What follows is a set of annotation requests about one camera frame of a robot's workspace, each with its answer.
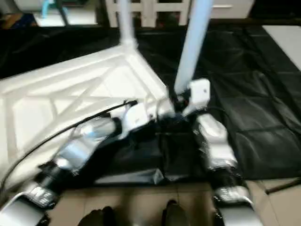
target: metal pole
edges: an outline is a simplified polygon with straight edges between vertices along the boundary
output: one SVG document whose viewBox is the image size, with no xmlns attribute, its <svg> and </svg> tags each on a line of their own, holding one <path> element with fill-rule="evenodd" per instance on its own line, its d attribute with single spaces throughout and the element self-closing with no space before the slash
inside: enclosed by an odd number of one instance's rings
<svg viewBox="0 0 301 226">
<path fill-rule="evenodd" d="M 133 19 L 128 0 L 118 1 L 120 42 L 123 45 L 135 45 Z"/>
<path fill-rule="evenodd" d="M 213 0 L 194 0 L 184 48 L 174 84 L 176 93 L 185 91 L 189 82 L 192 80 L 210 20 L 212 6 Z"/>
</svg>

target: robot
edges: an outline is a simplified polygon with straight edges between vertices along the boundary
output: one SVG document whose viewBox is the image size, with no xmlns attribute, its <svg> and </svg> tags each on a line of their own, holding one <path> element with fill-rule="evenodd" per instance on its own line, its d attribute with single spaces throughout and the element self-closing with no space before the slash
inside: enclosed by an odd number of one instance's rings
<svg viewBox="0 0 301 226">
<path fill-rule="evenodd" d="M 127 0 L 119 0 L 119 4 L 121 44 L 129 48 L 135 45 L 135 41 L 130 15 L 126 12 Z M 212 0 L 194 1 L 174 91 L 154 103 L 130 101 L 118 105 L 115 108 L 123 108 L 120 115 L 109 116 L 102 112 L 77 123 L 68 141 L 50 161 L 42 165 L 40 173 L 0 210 L 0 226 L 48 225 L 50 220 L 47 211 L 55 208 L 61 194 L 67 189 L 68 182 L 80 173 L 96 150 L 136 133 L 137 129 L 149 123 L 158 123 L 164 119 L 172 121 L 177 117 L 190 122 L 199 146 L 213 190 L 215 225 L 263 225 L 254 211 L 249 190 L 228 143 L 227 130 L 207 110 L 210 82 L 207 79 L 192 81 L 212 5 Z M 96 216 L 100 219 L 100 225 L 114 226 L 116 222 L 113 215 L 110 207 L 95 210 L 79 225 L 94 226 L 89 222 Z M 189 221 L 184 210 L 176 202 L 170 201 L 163 212 L 162 224 L 188 226 Z"/>
<path fill-rule="evenodd" d="M 192 81 L 182 95 L 162 99 L 159 105 L 129 102 L 124 104 L 126 109 L 121 117 L 97 117 L 80 124 L 52 160 L 43 165 L 41 172 L 2 208 L 0 225 L 47 225 L 46 211 L 56 206 L 68 181 L 80 173 L 96 149 L 124 139 L 148 123 L 173 119 L 180 114 L 182 117 L 195 116 L 191 129 L 203 153 L 209 183 L 214 191 L 216 223 L 262 226 L 228 143 L 228 133 L 206 111 L 209 99 L 210 82 L 200 79 Z M 183 211 L 174 202 L 167 205 L 164 222 L 166 226 L 188 225 Z"/>
</svg>

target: floor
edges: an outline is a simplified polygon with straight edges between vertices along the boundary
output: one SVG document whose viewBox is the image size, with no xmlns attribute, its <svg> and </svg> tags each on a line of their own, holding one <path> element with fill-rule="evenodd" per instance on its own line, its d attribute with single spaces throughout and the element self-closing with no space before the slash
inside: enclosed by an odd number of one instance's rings
<svg viewBox="0 0 301 226">
<path fill-rule="evenodd" d="M 265 226 L 300 224 L 301 186 L 267 196 L 265 188 L 289 182 L 286 180 L 249 181 L 256 211 Z M 162 210 L 169 200 L 176 200 L 185 209 L 191 226 L 210 226 L 211 190 L 208 184 L 180 184 L 150 188 L 91 188 L 66 192 L 50 212 L 50 226 L 76 226 L 94 209 L 111 206 L 118 225 L 159 226 Z"/>
</svg>

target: black mat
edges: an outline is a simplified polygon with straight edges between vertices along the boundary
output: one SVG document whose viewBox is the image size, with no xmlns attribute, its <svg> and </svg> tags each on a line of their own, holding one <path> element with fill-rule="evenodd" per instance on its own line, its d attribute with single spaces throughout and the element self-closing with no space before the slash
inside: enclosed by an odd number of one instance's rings
<svg viewBox="0 0 301 226">
<path fill-rule="evenodd" d="M 173 86 L 185 30 L 138 31 L 139 50 Z M 99 28 L 1 31 L 2 78 L 114 46 L 118 32 Z M 195 78 L 212 85 L 210 105 L 230 133 L 247 179 L 301 176 L 301 73 L 260 27 L 211 26 Z M 184 122 L 168 131 L 149 125 L 100 150 L 81 179 L 97 184 L 160 184 L 204 180 L 199 152 Z"/>
</svg>

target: white panel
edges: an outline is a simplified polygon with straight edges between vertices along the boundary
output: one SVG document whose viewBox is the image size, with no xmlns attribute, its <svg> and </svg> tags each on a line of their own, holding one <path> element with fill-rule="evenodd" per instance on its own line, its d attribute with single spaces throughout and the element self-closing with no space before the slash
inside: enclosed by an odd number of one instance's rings
<svg viewBox="0 0 301 226">
<path fill-rule="evenodd" d="M 299 26 L 263 26 L 301 71 L 301 28 Z"/>
<path fill-rule="evenodd" d="M 246 18 L 254 0 L 214 0 L 211 18 Z"/>
</svg>

